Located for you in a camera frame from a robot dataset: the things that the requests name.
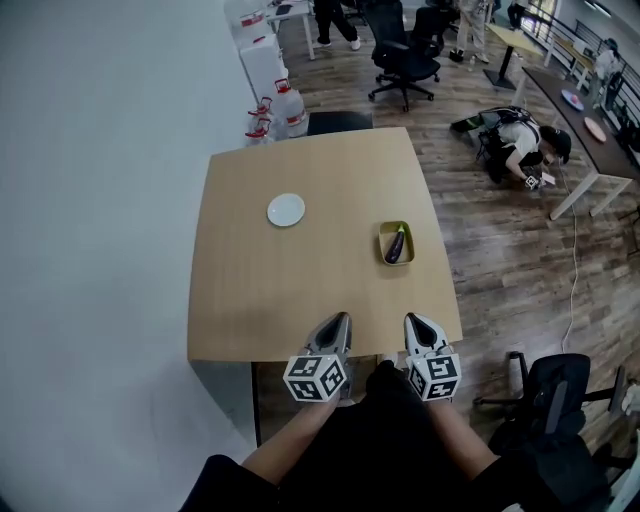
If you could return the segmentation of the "white round plate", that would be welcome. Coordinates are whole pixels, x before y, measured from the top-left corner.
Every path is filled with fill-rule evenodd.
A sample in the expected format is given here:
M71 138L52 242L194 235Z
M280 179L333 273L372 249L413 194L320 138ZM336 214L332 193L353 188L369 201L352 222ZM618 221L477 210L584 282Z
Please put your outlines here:
M283 193L271 200L266 214L269 222L280 228L296 225L304 216L304 200L294 193Z

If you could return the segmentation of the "person's right forearm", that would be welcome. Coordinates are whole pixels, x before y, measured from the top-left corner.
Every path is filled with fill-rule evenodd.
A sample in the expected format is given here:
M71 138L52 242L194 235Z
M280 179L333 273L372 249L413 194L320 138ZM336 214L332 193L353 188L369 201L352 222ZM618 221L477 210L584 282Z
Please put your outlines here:
M469 480L498 460L449 401L429 401L424 405L445 450Z

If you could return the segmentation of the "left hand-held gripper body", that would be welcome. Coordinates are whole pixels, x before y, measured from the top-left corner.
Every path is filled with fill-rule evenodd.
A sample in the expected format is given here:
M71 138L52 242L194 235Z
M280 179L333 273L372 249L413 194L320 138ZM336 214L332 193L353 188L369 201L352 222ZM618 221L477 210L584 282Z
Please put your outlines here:
M350 347L312 349L303 347L289 359L283 374L292 397L297 402L326 403L347 385L346 362Z

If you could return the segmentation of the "yellow table black pedestal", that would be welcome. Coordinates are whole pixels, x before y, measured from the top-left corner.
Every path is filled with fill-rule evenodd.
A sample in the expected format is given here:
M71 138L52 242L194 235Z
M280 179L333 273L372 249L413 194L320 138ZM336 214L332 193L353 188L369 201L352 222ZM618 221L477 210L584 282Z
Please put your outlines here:
M523 50L539 57L542 57L543 53L521 31L513 31L496 24L488 24L487 28L506 45L506 51L498 71L485 68L483 72L494 87L515 91L516 86L506 76L514 50Z

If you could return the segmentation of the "yellow-green rectangular tray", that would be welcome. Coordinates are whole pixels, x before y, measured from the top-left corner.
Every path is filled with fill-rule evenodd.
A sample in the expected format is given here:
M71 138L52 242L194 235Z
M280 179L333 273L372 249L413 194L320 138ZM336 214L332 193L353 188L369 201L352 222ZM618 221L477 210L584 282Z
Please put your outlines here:
M403 225L405 228L405 240L404 247L401 255L395 264L388 264L384 260L384 256L392 243L392 240L396 234L396 230L399 225ZM386 221L379 225L378 229L378 241L380 246L380 254L382 262L388 266L402 266L411 263L415 257L414 242L410 226L405 221Z

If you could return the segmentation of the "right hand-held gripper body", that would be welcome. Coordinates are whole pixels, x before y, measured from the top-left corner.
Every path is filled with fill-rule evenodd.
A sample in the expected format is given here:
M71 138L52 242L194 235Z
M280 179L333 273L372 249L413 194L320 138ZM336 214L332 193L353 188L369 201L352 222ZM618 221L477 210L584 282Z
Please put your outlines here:
M449 400L456 394L461 381L458 354L411 356L406 363L408 382L421 401Z

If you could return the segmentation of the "white box red label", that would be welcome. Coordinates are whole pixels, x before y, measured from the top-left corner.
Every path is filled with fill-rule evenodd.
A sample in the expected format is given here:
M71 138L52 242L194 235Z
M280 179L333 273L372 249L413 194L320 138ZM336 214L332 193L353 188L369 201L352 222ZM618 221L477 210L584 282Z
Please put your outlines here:
M269 32L266 12L263 8L241 15L238 18L237 33L242 38L254 40Z

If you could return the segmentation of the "black office chair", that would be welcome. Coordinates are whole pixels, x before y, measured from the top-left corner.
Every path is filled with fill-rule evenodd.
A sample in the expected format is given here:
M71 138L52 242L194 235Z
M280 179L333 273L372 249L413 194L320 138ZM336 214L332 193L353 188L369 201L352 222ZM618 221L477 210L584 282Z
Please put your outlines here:
M435 58L444 48L444 32L454 11L449 7L426 5L416 11L415 24L409 34L409 46Z
M612 386L589 392L591 360L586 355L546 356L532 366L520 351L509 352L508 358L519 363L522 396L473 401L476 406L500 406L505 412L489 448L501 456L530 456L559 512L605 512L613 504L606 471L627 470L631 461L613 456L609 445L589 451L580 436L586 424L583 405L605 401L608 412L618 410L627 383L625 367L617 368Z
M399 90L405 113L410 110L409 90L419 92L428 101L433 101L434 93L421 87L419 83L428 79L440 81L441 64L426 49L427 46L437 49L438 45L434 41L410 42L400 0L369 0L363 11L374 36L371 59L381 70L375 77L378 87L368 93L368 99L374 102L380 93Z

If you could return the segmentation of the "purple eggplant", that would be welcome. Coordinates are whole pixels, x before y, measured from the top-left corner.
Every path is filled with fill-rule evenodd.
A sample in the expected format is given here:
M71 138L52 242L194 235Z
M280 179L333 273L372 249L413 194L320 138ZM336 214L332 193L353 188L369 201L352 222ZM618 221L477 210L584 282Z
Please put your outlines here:
M404 240L405 240L405 228L403 225L399 225L396 230L396 234L392 240L392 243L389 246L384 256L384 260L386 263L395 264L398 261L401 255L402 249L404 247Z

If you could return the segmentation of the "white desk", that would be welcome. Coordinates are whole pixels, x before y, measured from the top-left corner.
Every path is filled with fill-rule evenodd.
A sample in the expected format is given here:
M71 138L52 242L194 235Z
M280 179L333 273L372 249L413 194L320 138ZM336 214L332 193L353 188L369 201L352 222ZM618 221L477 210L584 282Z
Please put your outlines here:
M275 33L278 33L279 24L283 21L299 19L302 22L308 56L311 61L314 61L316 55L311 34L310 18L310 0L271 0L265 10L265 19Z

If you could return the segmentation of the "dark table white legs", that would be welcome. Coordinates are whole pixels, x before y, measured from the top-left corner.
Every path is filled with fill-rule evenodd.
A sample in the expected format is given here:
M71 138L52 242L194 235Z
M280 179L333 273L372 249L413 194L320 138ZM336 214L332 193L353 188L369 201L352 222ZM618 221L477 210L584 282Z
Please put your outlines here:
M600 144L587 132L583 119L585 117L589 117L596 120L596 112L592 108L588 99L581 95L570 82L557 78L549 73L528 67L523 68L523 73L524 76L520 80L516 94L514 95L514 101L521 101L524 99L526 83L527 81L532 81L552 103L558 114L572 130L592 163L592 169L589 171L587 176L558 206L551 211L549 218L552 221L557 220L570 207L572 207L573 204L581 198L598 181L599 178L611 178L616 180L617 185L615 188L611 190L595 207L590 209L590 216L595 217L605 210L632 181L638 181L640 183L640 171L633 166L631 159L618 144L613 134L605 132L607 141L604 144ZM561 91L563 89L569 90L579 96L584 104L583 111L573 109L563 99L561 95Z

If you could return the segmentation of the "person's black clothing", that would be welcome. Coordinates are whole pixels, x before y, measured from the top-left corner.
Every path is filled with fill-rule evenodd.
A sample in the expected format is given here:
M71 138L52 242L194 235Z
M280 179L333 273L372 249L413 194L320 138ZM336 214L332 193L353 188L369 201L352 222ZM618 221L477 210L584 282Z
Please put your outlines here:
M498 456L469 480L390 361L364 397L337 408L275 486L230 457L209 457L179 512L553 512L528 455Z

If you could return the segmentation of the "black chair seat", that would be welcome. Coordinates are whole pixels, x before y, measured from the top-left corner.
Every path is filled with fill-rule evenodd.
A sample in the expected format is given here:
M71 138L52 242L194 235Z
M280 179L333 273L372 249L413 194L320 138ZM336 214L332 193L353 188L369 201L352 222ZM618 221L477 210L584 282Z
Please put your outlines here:
M368 130L373 128L371 113L355 111L313 112L309 115L308 136Z

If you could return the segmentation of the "person's left forearm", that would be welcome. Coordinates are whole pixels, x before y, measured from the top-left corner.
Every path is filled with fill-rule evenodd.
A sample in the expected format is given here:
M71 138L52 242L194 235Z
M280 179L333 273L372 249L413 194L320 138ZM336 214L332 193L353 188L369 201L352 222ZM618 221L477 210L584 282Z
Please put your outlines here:
M241 466L278 486L333 414L338 398L304 406L284 427L251 453Z

